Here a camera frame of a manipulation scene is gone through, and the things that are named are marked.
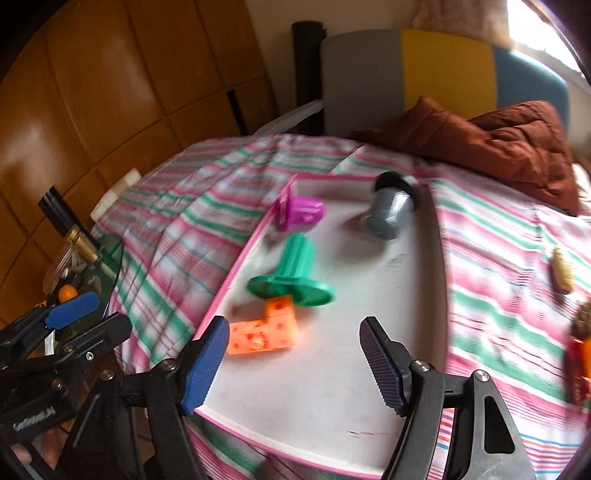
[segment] gray armrest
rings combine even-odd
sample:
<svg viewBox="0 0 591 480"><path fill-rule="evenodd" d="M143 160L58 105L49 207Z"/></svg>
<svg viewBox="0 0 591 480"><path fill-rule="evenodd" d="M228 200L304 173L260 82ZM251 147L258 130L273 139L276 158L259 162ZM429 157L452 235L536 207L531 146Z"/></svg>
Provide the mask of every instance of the gray armrest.
<svg viewBox="0 0 591 480"><path fill-rule="evenodd" d="M294 128L302 120L305 120L310 115L320 112L324 108L322 100L313 100L305 105L299 106L285 115L263 125L255 132L255 135L275 135L287 132L290 128Z"/></svg>

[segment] bright light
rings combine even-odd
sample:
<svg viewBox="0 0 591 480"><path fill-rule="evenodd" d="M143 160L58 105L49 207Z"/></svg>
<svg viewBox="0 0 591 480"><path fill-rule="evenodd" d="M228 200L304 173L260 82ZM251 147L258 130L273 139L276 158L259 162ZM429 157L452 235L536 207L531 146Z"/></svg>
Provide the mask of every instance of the bright light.
<svg viewBox="0 0 591 480"><path fill-rule="evenodd" d="M507 0L509 12L509 35L513 40L528 47L545 51L559 59L567 67L580 72L572 53L564 45L551 26L535 14L521 0Z"/></svg>

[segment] orange ball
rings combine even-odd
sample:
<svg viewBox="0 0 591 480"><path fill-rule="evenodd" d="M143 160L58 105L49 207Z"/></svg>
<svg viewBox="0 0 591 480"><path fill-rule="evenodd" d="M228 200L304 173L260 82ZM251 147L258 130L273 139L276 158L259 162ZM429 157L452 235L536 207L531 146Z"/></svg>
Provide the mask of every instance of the orange ball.
<svg viewBox="0 0 591 480"><path fill-rule="evenodd" d="M62 286L60 291L57 293L57 299L60 301L60 303L64 303L65 301L71 300L77 296L78 291L72 287L72 285Z"/></svg>

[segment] green plastic toy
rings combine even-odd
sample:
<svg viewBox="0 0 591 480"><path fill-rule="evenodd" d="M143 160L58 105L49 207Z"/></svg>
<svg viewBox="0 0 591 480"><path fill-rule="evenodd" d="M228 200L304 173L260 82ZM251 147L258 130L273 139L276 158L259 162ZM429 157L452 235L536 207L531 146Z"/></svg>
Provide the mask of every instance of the green plastic toy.
<svg viewBox="0 0 591 480"><path fill-rule="evenodd" d="M308 278L314 264L316 247L303 234L287 239L285 249L273 275L252 277L246 288L260 299L291 295L294 305L319 307L335 299L330 285Z"/></svg>

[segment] screw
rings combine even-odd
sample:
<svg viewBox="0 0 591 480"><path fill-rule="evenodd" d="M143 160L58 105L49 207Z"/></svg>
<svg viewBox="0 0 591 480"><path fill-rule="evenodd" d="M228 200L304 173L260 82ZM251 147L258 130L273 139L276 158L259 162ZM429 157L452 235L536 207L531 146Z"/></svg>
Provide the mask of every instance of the screw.
<svg viewBox="0 0 591 480"><path fill-rule="evenodd" d="M481 382L488 382L488 379L491 377L484 370L476 370L474 372L474 376L476 377L477 380L480 380Z"/></svg>
<svg viewBox="0 0 591 480"><path fill-rule="evenodd" d="M51 388L52 390L61 390L61 388L64 386L64 382L61 381L61 378L54 378L53 382L51 382Z"/></svg>
<svg viewBox="0 0 591 480"><path fill-rule="evenodd" d="M115 378L115 370L113 370L112 368L107 368L106 370L103 370L100 373L100 379L101 380L113 380Z"/></svg>
<svg viewBox="0 0 591 480"><path fill-rule="evenodd" d="M158 364L158 368L160 370L164 370L165 372L170 372L170 371L174 370L175 368L177 368L177 363L172 358L167 358L166 360L162 360Z"/></svg>
<svg viewBox="0 0 591 480"><path fill-rule="evenodd" d="M431 368L425 360L415 360L414 364L421 372L426 372Z"/></svg>

